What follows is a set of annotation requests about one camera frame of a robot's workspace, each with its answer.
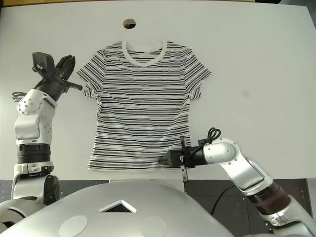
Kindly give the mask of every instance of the black and white stripe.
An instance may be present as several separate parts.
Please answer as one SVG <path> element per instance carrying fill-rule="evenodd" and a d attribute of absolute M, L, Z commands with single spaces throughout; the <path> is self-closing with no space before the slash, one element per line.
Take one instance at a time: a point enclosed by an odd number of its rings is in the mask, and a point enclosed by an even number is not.
<path fill-rule="evenodd" d="M 128 51 L 146 63 L 161 50 Z M 163 57 L 143 67 L 130 62 L 122 42 L 97 51 L 78 71 L 84 95 L 98 101 L 97 131 L 89 169 L 151 170 L 171 149 L 179 149 L 180 136 L 190 144 L 190 100 L 200 97 L 200 86 L 210 71 L 191 49 L 168 41 Z"/>

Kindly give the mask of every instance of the white table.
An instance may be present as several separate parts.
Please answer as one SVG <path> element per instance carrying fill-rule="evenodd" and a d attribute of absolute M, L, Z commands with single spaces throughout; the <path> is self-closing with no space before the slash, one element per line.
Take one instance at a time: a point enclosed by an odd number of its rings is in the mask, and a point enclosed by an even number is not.
<path fill-rule="evenodd" d="M 133 30 L 122 22 L 133 18 Z M 32 53 L 57 62 L 74 55 L 77 70 L 95 50 L 122 39 L 168 39 L 193 49 L 212 70 L 191 104 L 193 145 L 210 127 L 236 140 L 274 178 L 315 178 L 316 33 L 305 7 L 220 1 L 105 1 L 4 8 L 0 19 L 0 179 L 16 163 L 13 91 L 39 80 Z M 76 74 L 70 81 L 81 83 Z M 180 172 L 97 172 L 86 169 L 96 103 L 70 90 L 53 122 L 55 175 L 81 179 L 181 179 Z M 218 165 L 190 179 L 225 179 Z"/>

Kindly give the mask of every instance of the metal bracket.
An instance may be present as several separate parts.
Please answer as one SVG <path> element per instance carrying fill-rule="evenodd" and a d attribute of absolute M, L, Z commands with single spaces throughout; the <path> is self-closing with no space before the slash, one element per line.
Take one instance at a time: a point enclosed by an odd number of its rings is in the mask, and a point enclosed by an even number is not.
<path fill-rule="evenodd" d="M 184 156 L 180 156 L 180 161 L 182 164 L 183 164 L 183 158 L 184 158 Z M 186 183 L 189 180 L 187 168 L 184 165 L 181 165 L 180 168 L 181 168 L 183 182 Z"/>

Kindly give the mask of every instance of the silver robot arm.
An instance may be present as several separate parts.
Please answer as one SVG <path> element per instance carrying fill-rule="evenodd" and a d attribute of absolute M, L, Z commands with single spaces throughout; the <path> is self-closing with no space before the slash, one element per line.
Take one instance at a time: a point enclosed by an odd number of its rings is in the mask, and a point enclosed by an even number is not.
<path fill-rule="evenodd" d="M 204 142 L 198 147 L 171 151 L 166 158 L 173 167 L 181 167 L 184 182 L 187 167 L 219 164 L 234 185 L 255 205 L 260 216 L 275 234 L 316 237 L 316 222 L 305 209 L 270 177 L 254 160 L 242 155 L 239 145 L 227 138 Z"/>
<path fill-rule="evenodd" d="M 42 80 L 19 98 L 19 117 L 14 126 L 18 162 L 14 166 L 12 200 L 0 204 L 0 233 L 59 199 L 58 178 L 50 174 L 54 169 L 50 161 L 52 119 L 56 101 L 63 93 L 70 87 L 82 90 L 81 85 L 67 81 L 75 67 L 73 56 L 63 57 L 55 66 L 50 55 L 37 52 L 33 53 L 33 64 L 33 71 Z"/>

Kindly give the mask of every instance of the black cable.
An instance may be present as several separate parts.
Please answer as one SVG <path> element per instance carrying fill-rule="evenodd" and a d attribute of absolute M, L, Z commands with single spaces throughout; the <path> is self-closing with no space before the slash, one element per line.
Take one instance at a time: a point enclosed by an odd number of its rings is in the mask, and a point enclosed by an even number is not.
<path fill-rule="evenodd" d="M 199 150 L 203 149 L 204 145 L 207 142 L 209 144 L 212 144 L 212 142 L 215 141 L 217 138 L 219 138 L 221 134 L 222 134 L 221 130 L 219 130 L 219 129 L 215 128 L 215 127 L 212 127 L 207 133 L 206 142 L 202 143 L 197 148 L 195 148 L 195 150 L 190 154 L 188 159 L 191 159 Z"/>
<path fill-rule="evenodd" d="M 216 202 L 215 202 L 215 204 L 214 204 L 214 206 L 213 206 L 213 208 L 212 208 L 212 210 L 211 210 L 211 215 L 214 214 L 214 211 L 215 211 L 215 209 L 216 209 L 216 206 L 217 206 L 218 202 L 220 201 L 220 199 L 222 198 L 222 196 L 225 194 L 225 192 L 227 192 L 229 189 L 232 189 L 232 188 L 234 188 L 234 187 L 236 187 L 236 186 L 230 186 L 230 187 L 226 188 L 224 191 L 222 191 L 222 193 L 221 193 L 221 194 L 219 195 L 219 197 L 217 198 L 217 200 L 216 200 Z"/>
<path fill-rule="evenodd" d="M 21 91 L 15 91 L 12 93 L 12 100 L 14 102 L 19 102 L 20 100 L 23 99 L 23 97 L 26 95 L 26 93 L 21 92 Z"/>
<path fill-rule="evenodd" d="M 37 89 L 40 85 L 42 85 L 44 82 L 46 82 L 45 79 L 40 80 L 37 85 L 34 87 L 34 89 Z M 23 99 L 23 97 L 26 96 L 25 92 L 21 92 L 21 91 L 15 91 L 12 93 L 12 100 L 14 102 L 20 102 L 20 100 Z"/>

